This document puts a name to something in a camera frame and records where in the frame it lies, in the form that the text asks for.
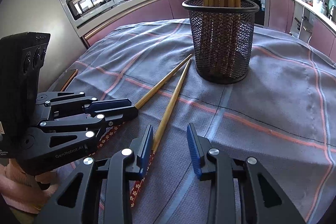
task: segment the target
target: basket rim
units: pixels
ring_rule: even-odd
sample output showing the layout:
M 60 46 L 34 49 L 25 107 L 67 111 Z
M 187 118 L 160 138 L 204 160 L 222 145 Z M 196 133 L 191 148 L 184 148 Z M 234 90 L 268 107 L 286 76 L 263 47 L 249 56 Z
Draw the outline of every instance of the basket rim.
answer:
M 183 1 L 182 6 L 186 10 L 196 11 L 196 12 L 226 13 L 226 14 L 251 14 L 251 13 L 256 13 L 257 11 L 259 11 L 259 6 L 250 0 L 244 0 L 244 1 L 247 1 L 253 4 L 253 7 L 246 7 L 246 8 L 194 6 L 194 5 L 187 4 L 187 2 L 189 1 L 192 1 L 192 0 Z

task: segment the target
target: blue gripper pad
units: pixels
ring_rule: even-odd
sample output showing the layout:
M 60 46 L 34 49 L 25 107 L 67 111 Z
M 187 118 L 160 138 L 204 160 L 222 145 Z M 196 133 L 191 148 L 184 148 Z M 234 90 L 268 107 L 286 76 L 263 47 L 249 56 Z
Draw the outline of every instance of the blue gripper pad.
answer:
M 140 176 L 144 177 L 153 145 L 153 127 L 148 125 L 142 137 L 138 153 L 136 154 L 137 165 L 140 167 Z
M 198 179 L 202 175 L 202 166 L 204 166 L 204 152 L 198 139 L 194 124 L 190 123 L 187 127 L 187 140 L 191 161 L 194 167 L 194 173 Z

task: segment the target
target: blue stripe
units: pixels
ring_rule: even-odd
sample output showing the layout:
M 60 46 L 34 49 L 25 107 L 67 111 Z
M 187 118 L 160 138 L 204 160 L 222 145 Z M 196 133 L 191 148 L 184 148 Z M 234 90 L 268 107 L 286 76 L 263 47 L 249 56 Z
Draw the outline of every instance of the blue stripe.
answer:
M 310 56 L 311 56 L 311 61 L 314 64 L 315 68 L 318 68 L 317 64 L 313 61 L 313 57 L 314 57 L 313 52 L 310 52 Z M 322 77 L 321 77 L 320 71 L 319 70 L 317 70 L 317 71 L 318 71 L 318 78 L 319 78 L 319 90 L 320 90 L 320 92 L 322 94 L 322 98 L 323 98 L 323 112 L 324 112 L 324 118 L 325 118 L 325 130 L 326 130 L 326 133 L 327 133 L 327 136 L 326 136 L 327 137 L 327 152 L 328 152 L 328 157 L 331 160 L 333 167 L 330 170 L 329 174 L 327 175 L 327 177 L 325 178 L 325 180 L 324 180 L 324 182 L 323 182 L 323 184 L 321 186 L 321 189 L 320 189 L 320 192 L 319 192 L 319 196 L 318 196 L 318 199 L 316 201 L 314 210 L 312 211 L 307 224 L 311 224 L 312 221 L 313 221 L 314 215 L 315 215 L 315 213 L 317 211 L 317 208 L 319 206 L 320 200 L 322 198 L 322 193 L 323 193 L 325 184 L 327 183 L 328 179 L 331 177 L 333 171 L 335 170 L 335 165 L 336 165 L 336 163 L 335 163 L 335 161 L 334 161 L 334 159 L 333 159 L 333 157 L 331 155 L 330 145 L 328 145 L 328 144 L 330 144 L 331 138 L 330 138 L 330 128 L 329 128 L 329 120 L 328 120 L 327 104 L 326 104 L 327 101 L 326 101 L 325 95 L 324 95 L 323 90 L 322 90 L 322 81 L 321 81 Z
M 228 101 L 231 96 L 231 91 L 232 91 L 233 85 L 228 85 L 225 87 L 224 94 L 221 98 L 221 101 L 219 102 L 219 105 L 222 105 L 222 107 L 219 107 L 216 111 L 215 117 L 211 123 L 210 129 L 206 137 L 209 139 L 209 141 L 212 141 L 212 139 L 215 137 L 216 132 L 218 130 L 218 127 L 223 119 L 223 115 L 225 112 L 225 108 L 227 107 Z M 189 187 L 191 186 L 193 180 L 195 179 L 195 174 L 193 172 L 193 168 L 189 167 L 189 171 L 187 173 L 187 179 L 185 182 L 182 184 L 181 188 L 175 195 L 173 201 L 171 202 L 170 206 L 168 209 L 165 211 L 165 213 L 160 217 L 158 221 L 156 221 L 156 224 L 166 224 L 179 204 L 181 203 L 183 197 L 185 194 L 188 192 Z

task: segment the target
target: white appliance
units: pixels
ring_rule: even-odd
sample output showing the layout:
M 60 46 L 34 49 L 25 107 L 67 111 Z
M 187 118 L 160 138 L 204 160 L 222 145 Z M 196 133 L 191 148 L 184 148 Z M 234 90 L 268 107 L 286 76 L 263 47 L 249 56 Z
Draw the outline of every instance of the white appliance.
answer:
M 64 10 L 71 24 L 78 28 L 92 17 L 105 10 L 111 9 L 114 5 L 123 0 L 66 0 L 63 1 Z

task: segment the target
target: silver screw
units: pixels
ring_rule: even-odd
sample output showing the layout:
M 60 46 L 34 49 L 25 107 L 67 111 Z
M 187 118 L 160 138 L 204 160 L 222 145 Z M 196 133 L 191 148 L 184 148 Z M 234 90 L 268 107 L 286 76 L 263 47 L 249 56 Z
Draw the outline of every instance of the silver screw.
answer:
M 219 154 L 219 150 L 218 150 L 217 148 L 211 148 L 211 149 L 209 150 L 209 153 L 210 153 L 211 155 L 218 155 L 218 154 Z
M 129 149 L 129 148 L 125 148 L 123 150 L 121 150 L 121 153 L 124 155 L 124 156 L 128 156 L 132 153 L 132 149 Z
M 93 158 L 90 158 L 90 157 L 85 158 L 83 160 L 83 163 L 86 164 L 86 165 L 90 165 L 91 163 L 93 163 Z
M 248 162 L 249 164 L 256 164 L 256 163 L 257 163 L 257 159 L 256 159 L 256 158 L 253 158 L 253 157 L 249 157 L 249 158 L 247 159 L 247 162 Z
M 88 138 L 91 138 L 95 135 L 95 133 L 93 131 L 88 131 L 85 133 L 85 136 L 88 137 Z

